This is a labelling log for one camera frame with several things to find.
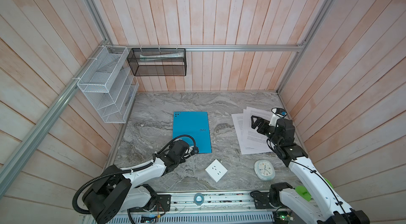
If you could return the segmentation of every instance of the robotic arm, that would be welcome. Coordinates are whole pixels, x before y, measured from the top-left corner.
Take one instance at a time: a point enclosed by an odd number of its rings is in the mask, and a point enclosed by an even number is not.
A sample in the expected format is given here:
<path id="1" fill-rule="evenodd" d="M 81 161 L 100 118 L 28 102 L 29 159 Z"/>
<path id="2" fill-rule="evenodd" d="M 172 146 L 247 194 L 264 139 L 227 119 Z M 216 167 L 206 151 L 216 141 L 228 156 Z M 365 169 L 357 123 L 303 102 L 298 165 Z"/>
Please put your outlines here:
<path id="1" fill-rule="evenodd" d="M 354 211 L 326 182 L 314 167 L 307 153 L 294 143 L 293 121 L 286 119 L 286 111 L 273 108 L 271 121 L 251 117 L 251 127 L 267 136 L 269 148 L 300 179 L 317 206 L 302 198 L 288 183 L 271 185 L 269 201 L 275 206 L 285 205 L 307 224 L 369 224 L 363 211 Z"/>
<path id="2" fill-rule="evenodd" d="M 188 137 L 193 147 L 180 140 Z M 158 196 L 145 181 L 163 176 L 173 171 L 179 164 L 199 152 L 195 140 L 189 135 L 180 135 L 172 139 L 163 149 L 153 154 L 153 159 L 129 168 L 107 167 L 104 172 L 85 183 L 74 195 L 72 206 L 81 214 L 92 214 L 98 224 L 105 224 L 119 211 L 142 207 L 150 211 L 155 207 Z M 78 206 L 79 195 L 88 186 L 82 200 L 89 210 Z"/>

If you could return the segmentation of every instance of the white file organizer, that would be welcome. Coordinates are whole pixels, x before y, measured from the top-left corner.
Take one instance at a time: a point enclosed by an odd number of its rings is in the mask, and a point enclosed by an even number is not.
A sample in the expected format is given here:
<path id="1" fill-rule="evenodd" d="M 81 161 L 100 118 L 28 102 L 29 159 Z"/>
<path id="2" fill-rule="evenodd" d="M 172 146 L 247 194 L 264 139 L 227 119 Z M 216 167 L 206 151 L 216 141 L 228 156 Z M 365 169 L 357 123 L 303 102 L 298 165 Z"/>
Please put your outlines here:
<path id="1" fill-rule="evenodd" d="M 130 68 L 121 69 L 127 47 L 105 46 L 78 81 L 78 87 L 104 122 L 125 123 L 138 90 Z"/>

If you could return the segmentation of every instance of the white electrical outlet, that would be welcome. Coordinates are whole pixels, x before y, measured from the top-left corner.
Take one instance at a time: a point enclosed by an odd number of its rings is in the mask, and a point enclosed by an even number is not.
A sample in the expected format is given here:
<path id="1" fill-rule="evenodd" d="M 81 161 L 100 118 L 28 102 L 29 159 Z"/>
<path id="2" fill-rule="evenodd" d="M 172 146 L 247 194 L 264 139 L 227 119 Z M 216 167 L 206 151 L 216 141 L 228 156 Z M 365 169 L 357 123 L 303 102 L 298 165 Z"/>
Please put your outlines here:
<path id="1" fill-rule="evenodd" d="M 206 172 L 209 173 L 210 177 L 218 182 L 220 178 L 222 178 L 226 172 L 227 169 L 221 165 L 221 163 L 215 159 L 207 168 Z"/>

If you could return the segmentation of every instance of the clock face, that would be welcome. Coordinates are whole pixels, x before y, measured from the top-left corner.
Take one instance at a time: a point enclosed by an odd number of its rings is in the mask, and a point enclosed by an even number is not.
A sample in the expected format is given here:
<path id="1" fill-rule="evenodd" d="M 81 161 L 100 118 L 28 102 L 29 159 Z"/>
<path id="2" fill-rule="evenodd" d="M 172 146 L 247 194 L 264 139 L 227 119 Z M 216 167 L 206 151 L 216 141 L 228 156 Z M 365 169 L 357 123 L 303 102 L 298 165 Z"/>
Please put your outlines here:
<path id="1" fill-rule="evenodd" d="M 258 163 L 258 169 L 261 175 L 263 176 L 271 176 L 273 171 L 272 171 L 272 164 L 269 161 L 260 161 Z"/>

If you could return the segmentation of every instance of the gray marble surface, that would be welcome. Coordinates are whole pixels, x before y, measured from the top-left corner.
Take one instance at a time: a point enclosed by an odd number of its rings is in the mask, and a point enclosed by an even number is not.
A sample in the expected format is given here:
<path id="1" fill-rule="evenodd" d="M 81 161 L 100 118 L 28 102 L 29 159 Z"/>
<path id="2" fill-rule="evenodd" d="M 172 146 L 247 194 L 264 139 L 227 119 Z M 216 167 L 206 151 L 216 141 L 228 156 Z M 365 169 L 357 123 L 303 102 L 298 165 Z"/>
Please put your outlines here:
<path id="1" fill-rule="evenodd" d="M 300 185 L 274 153 L 241 155 L 231 114 L 242 113 L 247 106 L 270 111 L 281 103 L 272 92 L 138 93 L 115 164 L 121 168 L 150 160 L 172 139 L 175 111 L 207 111 L 212 153 L 192 156 L 173 172 L 149 180 L 155 191 L 268 190 L 279 182 Z M 215 159 L 228 170 L 217 183 L 205 171 Z M 256 176 L 254 163 L 260 159 L 273 164 L 273 180 Z"/>

